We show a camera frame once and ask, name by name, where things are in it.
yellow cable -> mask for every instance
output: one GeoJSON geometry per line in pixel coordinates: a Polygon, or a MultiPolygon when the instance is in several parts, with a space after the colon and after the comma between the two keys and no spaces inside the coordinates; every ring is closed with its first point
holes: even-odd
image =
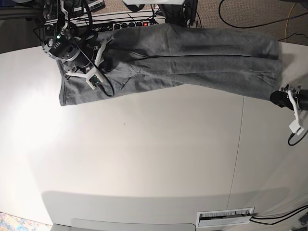
{"type": "MultiPolygon", "coordinates": [[[[295,7],[295,5],[296,5],[296,2],[295,2],[295,3],[293,4],[293,6],[291,7],[288,18],[290,17],[290,15],[291,15],[291,13],[292,13],[292,10],[293,10],[293,8],[295,7]]],[[[287,20],[287,23],[286,23],[286,25],[285,25],[285,31],[284,31],[284,37],[285,37],[285,38],[287,37],[288,22],[289,22],[289,19],[287,20]]]]}

gray sweatpants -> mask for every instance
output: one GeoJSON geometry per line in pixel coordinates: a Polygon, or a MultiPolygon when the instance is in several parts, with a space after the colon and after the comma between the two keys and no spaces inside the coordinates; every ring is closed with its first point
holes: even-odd
{"type": "MultiPolygon", "coordinates": [[[[171,24],[102,32],[114,36],[103,56],[115,96],[194,84],[269,100],[279,86],[282,65],[275,38],[230,29],[183,28],[171,24]]],[[[85,79],[65,80],[61,105],[108,99],[85,79]]],[[[111,93],[108,83],[104,83],[111,93]]]]}

gray carpet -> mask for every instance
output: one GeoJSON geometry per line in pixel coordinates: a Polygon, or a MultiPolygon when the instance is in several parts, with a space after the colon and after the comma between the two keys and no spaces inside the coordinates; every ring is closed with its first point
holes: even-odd
{"type": "MultiPolygon", "coordinates": [[[[105,0],[106,8],[98,13],[126,11],[122,0],[105,0]]],[[[199,0],[198,13],[202,26],[207,28],[228,28],[218,16],[220,0],[199,0]]],[[[279,0],[225,0],[222,6],[222,15],[226,21],[236,26],[253,26],[288,17],[293,3],[279,0]]],[[[306,12],[299,3],[294,7],[291,16],[306,12]]],[[[308,36],[308,15],[289,21],[287,36],[293,33],[303,33],[308,36]]],[[[279,39],[284,38],[286,22],[249,30],[264,32],[279,39]]],[[[39,45],[33,34],[34,22],[25,20],[10,20],[0,24],[0,53],[25,49],[39,45]]],[[[308,45],[304,36],[294,35],[287,40],[290,43],[308,45]]]]}

table surface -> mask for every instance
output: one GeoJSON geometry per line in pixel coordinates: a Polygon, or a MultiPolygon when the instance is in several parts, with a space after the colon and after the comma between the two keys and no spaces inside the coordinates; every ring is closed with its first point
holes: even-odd
{"type": "MultiPolygon", "coordinates": [[[[308,47],[281,51],[282,85],[305,83],[308,47]]],[[[199,211],[277,214],[308,201],[308,143],[287,146],[290,110],[193,85],[61,107],[60,72],[41,48],[0,63],[1,212],[48,224],[174,224],[195,223],[199,211]]]]}

